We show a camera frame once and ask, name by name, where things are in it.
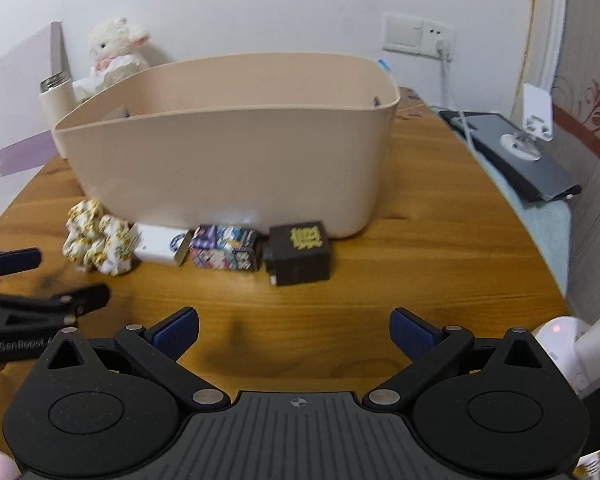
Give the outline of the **white phone stand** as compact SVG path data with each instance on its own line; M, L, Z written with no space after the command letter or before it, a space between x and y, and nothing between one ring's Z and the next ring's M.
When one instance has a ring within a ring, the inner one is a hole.
M526 82L522 86L521 128L501 136L502 148L524 162L537 162L541 152L536 141L553 140L553 101L550 92Z

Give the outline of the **cream thermos bottle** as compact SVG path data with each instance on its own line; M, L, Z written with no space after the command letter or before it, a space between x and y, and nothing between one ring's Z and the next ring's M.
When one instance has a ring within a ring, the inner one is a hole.
M78 106L73 91L72 79L65 70L40 82L40 103L43 115L50 127L56 150L59 156L65 159L65 144L59 139L55 129L58 122Z

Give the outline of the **blue toy figurine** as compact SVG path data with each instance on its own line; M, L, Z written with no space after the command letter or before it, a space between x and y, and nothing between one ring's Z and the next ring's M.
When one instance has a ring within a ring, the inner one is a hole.
M387 73L391 74L391 68L389 65L382 59L378 58L377 64Z

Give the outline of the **white plush lamb toy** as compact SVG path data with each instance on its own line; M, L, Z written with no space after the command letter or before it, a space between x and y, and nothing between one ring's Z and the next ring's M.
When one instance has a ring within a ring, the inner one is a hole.
M147 70L149 63L140 52L150 35L126 18L96 25L88 35L92 66L87 77L73 81L79 104L91 99L129 76Z

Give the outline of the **grey laptop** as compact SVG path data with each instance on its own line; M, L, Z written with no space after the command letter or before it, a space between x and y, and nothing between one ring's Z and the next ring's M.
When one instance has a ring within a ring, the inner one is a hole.
M539 143L553 140L553 113L524 112L522 128L495 113L442 110L440 117L461 136L469 133L475 150L483 155L528 202L570 200L582 186L550 157Z

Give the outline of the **white lamp base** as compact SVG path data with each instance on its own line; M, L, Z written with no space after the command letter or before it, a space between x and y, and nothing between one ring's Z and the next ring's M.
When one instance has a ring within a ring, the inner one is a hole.
M560 316L533 331L581 399L600 388L600 319L593 325Z

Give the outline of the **dark brown cube box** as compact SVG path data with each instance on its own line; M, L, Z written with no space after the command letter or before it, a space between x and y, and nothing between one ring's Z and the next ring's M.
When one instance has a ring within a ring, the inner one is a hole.
M332 248L323 222L272 226L263 246L263 262L274 286L327 281Z

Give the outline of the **floral fabric scrunchie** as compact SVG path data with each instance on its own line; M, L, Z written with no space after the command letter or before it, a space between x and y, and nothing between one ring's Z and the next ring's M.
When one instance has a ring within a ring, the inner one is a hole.
M109 276L132 270L131 228L107 214L97 200L82 200L68 212L68 231L62 254L84 271Z

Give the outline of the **white wall switch socket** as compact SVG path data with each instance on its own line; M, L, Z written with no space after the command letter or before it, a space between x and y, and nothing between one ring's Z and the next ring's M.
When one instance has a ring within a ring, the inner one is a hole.
M455 29L447 24L403 13L382 16L382 48L386 51L451 61Z

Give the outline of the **small white box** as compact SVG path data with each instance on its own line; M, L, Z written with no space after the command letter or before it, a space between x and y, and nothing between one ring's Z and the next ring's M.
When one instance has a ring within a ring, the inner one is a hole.
M188 252L191 230L135 223L131 228L132 255L140 262L180 266Z

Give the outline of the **lilac headboard panel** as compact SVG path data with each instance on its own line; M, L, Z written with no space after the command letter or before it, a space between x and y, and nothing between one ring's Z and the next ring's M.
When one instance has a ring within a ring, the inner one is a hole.
M67 67L58 22L0 58L0 215L57 154L38 96L40 82Z

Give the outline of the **purple cartoon card box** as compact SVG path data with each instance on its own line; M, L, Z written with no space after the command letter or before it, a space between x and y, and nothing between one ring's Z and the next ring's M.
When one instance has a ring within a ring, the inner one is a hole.
M229 224L201 224L189 242L193 263L201 269L254 272L261 262L257 230Z

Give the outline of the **beige plastic storage basket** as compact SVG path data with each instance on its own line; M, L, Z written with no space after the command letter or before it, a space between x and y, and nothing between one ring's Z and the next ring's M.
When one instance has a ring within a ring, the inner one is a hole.
M372 216L400 101L368 58L235 54L137 73L55 132L84 194L123 219L261 232L318 220L348 237Z

